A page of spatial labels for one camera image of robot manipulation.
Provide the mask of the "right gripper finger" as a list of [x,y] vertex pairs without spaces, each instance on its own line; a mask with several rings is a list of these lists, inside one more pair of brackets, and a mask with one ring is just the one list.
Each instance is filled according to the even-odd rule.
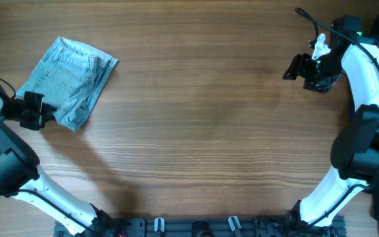
[[335,81],[329,81],[325,82],[323,85],[316,84],[316,82],[313,81],[305,81],[303,88],[305,90],[309,90],[312,92],[317,92],[317,93],[328,93],[331,89],[332,86],[334,85]]
[[283,74],[283,80],[296,80],[302,69],[302,63],[292,62],[287,71]]

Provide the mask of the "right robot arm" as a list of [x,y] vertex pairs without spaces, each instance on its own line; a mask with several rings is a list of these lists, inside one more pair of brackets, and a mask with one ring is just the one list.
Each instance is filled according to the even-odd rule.
[[321,236],[345,204],[379,183],[379,15],[369,33],[361,30],[359,17],[337,18],[309,45],[313,52],[296,55],[283,79],[302,77],[306,90],[327,93],[346,75],[354,105],[332,144],[329,171],[283,225],[285,233]]

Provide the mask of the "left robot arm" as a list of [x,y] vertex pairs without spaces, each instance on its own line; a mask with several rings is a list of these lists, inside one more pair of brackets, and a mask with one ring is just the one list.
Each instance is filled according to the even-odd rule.
[[44,128],[56,108],[40,93],[8,95],[0,78],[0,196],[37,207],[66,228],[71,236],[123,236],[122,227],[106,212],[67,192],[40,165],[35,151],[5,123],[29,130]]

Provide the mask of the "light blue denim shorts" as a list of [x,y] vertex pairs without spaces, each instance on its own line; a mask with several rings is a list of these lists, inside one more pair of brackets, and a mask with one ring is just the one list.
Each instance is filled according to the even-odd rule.
[[55,120],[77,131],[89,118],[118,59],[88,44],[59,37],[16,92],[43,95]]

